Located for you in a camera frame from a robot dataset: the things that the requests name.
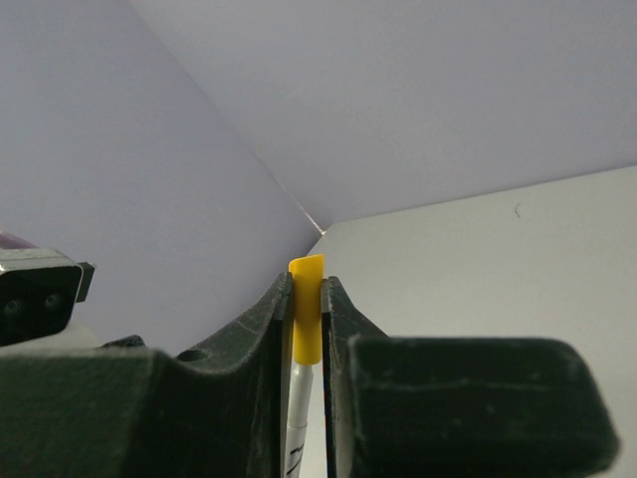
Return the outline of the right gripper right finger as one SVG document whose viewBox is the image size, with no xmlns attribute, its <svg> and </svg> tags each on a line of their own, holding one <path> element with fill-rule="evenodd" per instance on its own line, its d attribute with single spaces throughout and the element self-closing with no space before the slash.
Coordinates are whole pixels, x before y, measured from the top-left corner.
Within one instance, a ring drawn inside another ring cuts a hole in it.
<svg viewBox="0 0 637 478">
<path fill-rule="evenodd" d="M 393 338 L 320 288 L 331 477 L 589 477 L 620 440 L 594 377 L 543 338 Z"/>
</svg>

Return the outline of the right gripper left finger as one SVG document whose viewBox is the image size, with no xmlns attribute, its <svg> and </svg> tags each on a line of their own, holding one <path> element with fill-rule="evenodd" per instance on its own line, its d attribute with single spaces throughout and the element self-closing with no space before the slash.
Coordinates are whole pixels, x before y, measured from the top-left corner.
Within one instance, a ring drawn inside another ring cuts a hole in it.
<svg viewBox="0 0 637 478">
<path fill-rule="evenodd" d="M 293 280 L 177 356 L 131 336 L 1 357 L 5 477 L 279 477 Z"/>
</svg>

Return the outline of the yellow pen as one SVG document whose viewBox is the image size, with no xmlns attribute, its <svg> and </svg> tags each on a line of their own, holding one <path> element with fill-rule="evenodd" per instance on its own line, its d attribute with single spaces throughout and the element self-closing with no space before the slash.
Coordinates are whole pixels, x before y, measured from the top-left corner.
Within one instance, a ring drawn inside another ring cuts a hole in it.
<svg viewBox="0 0 637 478">
<path fill-rule="evenodd" d="M 284 477 L 300 476 L 313 382 L 313 367 L 294 363 L 290 379 Z"/>
</svg>

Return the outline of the yellow pen cap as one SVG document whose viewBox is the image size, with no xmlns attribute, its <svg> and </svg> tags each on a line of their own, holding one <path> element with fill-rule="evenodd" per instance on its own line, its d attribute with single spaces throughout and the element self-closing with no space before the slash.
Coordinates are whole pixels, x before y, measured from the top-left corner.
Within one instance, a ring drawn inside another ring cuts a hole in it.
<svg viewBox="0 0 637 478">
<path fill-rule="evenodd" d="M 290 262 L 293 279 L 293 353 L 296 363 L 315 365 L 322 358 L 320 288 L 323 255 L 297 258 Z"/>
</svg>

